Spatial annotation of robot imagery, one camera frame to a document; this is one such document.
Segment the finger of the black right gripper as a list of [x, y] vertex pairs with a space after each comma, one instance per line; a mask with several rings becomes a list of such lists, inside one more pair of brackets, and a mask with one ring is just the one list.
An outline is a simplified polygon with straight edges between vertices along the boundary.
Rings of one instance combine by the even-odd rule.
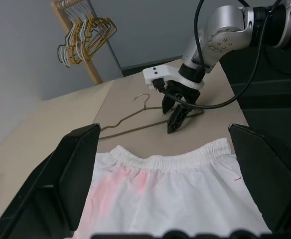
[[162, 99], [162, 113], [165, 115], [173, 108], [174, 105], [175, 105], [175, 100], [167, 96], [164, 96]]
[[189, 113], [188, 108], [185, 108], [182, 105], [177, 105], [176, 109], [168, 119], [167, 133], [171, 134], [176, 132], [183, 124], [188, 113]]

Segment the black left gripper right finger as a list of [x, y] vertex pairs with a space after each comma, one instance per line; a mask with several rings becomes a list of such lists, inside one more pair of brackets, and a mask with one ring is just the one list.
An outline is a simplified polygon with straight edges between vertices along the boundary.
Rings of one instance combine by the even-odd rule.
[[291, 233], [291, 150], [280, 140], [240, 124], [228, 128], [243, 180], [268, 228]]

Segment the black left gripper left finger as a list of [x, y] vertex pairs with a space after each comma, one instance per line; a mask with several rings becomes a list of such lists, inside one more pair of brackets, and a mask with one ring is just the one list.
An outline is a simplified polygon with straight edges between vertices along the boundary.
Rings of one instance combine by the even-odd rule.
[[72, 130], [28, 176], [0, 217], [0, 239], [64, 239], [77, 230], [100, 125]]

